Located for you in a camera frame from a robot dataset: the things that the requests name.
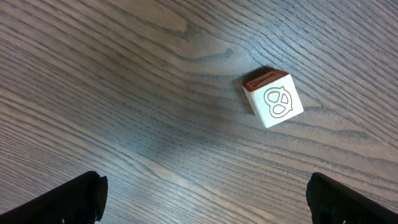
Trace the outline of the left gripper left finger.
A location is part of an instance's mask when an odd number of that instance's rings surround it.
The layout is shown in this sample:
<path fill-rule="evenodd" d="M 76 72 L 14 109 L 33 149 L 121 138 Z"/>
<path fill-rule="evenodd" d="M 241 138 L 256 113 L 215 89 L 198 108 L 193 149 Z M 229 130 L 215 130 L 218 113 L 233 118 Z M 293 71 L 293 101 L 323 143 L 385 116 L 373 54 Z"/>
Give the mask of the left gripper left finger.
<path fill-rule="evenodd" d="M 88 171 L 1 214 L 1 223 L 95 223 L 103 217 L 107 196 L 107 177 Z"/>

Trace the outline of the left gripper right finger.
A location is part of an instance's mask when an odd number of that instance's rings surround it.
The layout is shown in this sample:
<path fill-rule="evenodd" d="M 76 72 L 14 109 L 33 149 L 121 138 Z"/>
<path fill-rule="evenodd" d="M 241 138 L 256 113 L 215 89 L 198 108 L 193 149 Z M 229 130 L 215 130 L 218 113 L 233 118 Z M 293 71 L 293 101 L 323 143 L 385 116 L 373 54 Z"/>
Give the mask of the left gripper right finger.
<path fill-rule="evenodd" d="M 306 199 L 313 224 L 397 224 L 395 212 L 320 172 L 312 174 Z"/>

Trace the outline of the white block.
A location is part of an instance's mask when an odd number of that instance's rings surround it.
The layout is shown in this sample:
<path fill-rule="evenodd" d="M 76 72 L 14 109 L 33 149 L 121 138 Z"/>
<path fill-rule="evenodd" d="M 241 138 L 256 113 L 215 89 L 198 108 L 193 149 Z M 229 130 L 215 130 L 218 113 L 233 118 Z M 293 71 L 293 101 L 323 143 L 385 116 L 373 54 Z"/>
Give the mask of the white block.
<path fill-rule="evenodd" d="M 283 70 L 269 69 L 243 83 L 243 90 L 254 114 L 265 128 L 304 112 L 293 78 Z"/>

